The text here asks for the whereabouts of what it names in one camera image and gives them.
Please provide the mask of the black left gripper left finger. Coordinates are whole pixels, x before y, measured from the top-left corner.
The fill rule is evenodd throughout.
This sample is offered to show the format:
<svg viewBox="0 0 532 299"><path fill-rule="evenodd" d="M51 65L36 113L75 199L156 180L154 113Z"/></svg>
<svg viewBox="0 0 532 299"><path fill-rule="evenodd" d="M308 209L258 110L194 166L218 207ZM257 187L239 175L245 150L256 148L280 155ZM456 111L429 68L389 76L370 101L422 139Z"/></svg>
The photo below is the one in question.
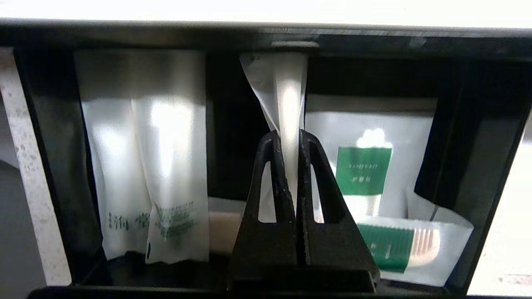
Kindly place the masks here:
<svg viewBox="0 0 532 299"><path fill-rule="evenodd" d="M259 220L262 175L268 162L275 223ZM295 266L298 264L296 236L295 212L285 175L281 139L276 131L271 131L262 137L255 155L249 194L230 267L236 270L239 267Z"/></svg>

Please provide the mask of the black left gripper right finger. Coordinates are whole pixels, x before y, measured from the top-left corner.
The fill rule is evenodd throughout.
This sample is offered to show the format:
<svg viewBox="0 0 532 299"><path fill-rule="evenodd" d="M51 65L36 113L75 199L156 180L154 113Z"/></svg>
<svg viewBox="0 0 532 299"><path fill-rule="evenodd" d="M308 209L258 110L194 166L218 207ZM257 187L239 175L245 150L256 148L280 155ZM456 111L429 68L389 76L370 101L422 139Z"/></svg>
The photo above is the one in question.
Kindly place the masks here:
<svg viewBox="0 0 532 299"><path fill-rule="evenodd" d="M303 265L338 270L380 271L344 201L326 153L316 136L299 132L299 259Z"/></svg>

